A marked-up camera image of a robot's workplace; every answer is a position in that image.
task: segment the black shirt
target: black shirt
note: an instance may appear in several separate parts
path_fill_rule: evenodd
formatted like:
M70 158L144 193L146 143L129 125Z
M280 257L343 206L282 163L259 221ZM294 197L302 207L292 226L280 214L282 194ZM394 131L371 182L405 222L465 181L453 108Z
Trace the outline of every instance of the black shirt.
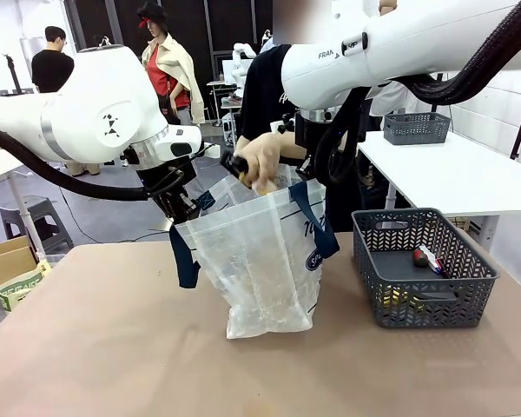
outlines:
M31 63L33 83L41 93L55 93L68 81L74 69L69 56L56 50L42 50Z
M241 108L242 135L253 141L270 132L270 123L295 113L295 106L287 100L281 82L281 66L290 45L281 45L259 54L247 73L245 94ZM281 158L280 162L300 165L303 161ZM326 190L326 215L335 232L353 230L351 213L363 209L357 169L339 186Z

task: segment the bag handle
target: bag handle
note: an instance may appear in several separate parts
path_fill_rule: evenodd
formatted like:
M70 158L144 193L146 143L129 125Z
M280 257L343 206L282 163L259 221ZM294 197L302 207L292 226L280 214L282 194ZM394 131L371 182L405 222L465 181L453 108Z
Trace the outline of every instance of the bag handle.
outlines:
M175 228L175 225L172 225L170 228L169 236L172 249L174 250L180 287L185 289L196 288L201 265L199 265L199 262L193 262L191 249L189 249L187 243L181 237L180 232Z
M289 195L297 203L301 212L314 225L314 244L319 250L320 256L323 259L328 259L340 250L340 245L330 222L326 221L326 229L324 229L319 219L315 217L307 190L306 182L298 182L289 188Z

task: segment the gray stool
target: gray stool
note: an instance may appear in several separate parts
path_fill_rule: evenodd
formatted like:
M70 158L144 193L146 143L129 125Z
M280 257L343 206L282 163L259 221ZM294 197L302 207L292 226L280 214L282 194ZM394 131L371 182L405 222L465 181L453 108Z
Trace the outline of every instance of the gray stool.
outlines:
M62 243L67 243L70 248L73 248L73 241L48 198L28 195L23 198L23 201L35 223L36 232L43 242L45 252L60 246ZM47 215L52 217L55 224L46 221ZM15 203L8 203L1 207L0 216L2 216L3 229L8 240L26 234L23 220ZM18 235L14 235L11 229L12 224L19 228L20 233Z

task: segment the red shirt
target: red shirt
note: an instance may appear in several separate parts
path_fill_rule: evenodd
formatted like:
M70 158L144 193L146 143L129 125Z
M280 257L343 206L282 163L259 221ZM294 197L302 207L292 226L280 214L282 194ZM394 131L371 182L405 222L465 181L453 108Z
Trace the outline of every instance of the red shirt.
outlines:
M170 91L177 85L177 80L156 66L157 57L158 45L156 45L155 51L147 63L148 78L150 78L150 82L153 84L156 94L159 96L168 96ZM178 109L183 109L191 105L188 92L185 89L175 98L175 105Z

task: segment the small table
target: small table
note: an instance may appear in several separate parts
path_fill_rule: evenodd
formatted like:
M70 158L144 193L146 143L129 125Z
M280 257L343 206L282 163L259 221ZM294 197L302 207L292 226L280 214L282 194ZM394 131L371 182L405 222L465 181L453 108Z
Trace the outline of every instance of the small table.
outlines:
M236 137L237 128L235 127L234 111L241 110L241 103L233 104L233 103L223 102L223 99L222 99L221 109L229 111L229 116L232 121L232 143L234 144L234 149L235 149L235 144L237 143L237 137Z
M71 250L0 325L0 416L521 415L515 280L498 268L478 328L384 330L339 241L313 329L242 341L203 273L178 288L168 242Z
M33 241L33 245L35 246L36 254L40 260L43 260L45 259L43 243L41 242L41 238L36 232L35 223L33 223L33 220L31 219L31 214L27 210L27 207L25 207L23 198L19 194L19 190L17 189L12 172L14 169L18 169L22 166L23 164L20 163L15 157L13 157L5 150L0 149L0 181L8 180L11 192L16 199L16 204L19 208L19 214L23 220L23 224L25 225L25 228L27 228L27 232Z
M413 207L448 217L484 216L480 244L490 250L500 215L521 213L521 163L452 132L443 144L394 146L369 132L359 149Z
M215 127L221 126L220 111L218 110L218 100L216 99L216 87L220 86L232 87L233 84L226 84L225 81L211 81L207 84L207 87L212 87L212 94L214 96L214 107L216 108L216 123L214 123Z

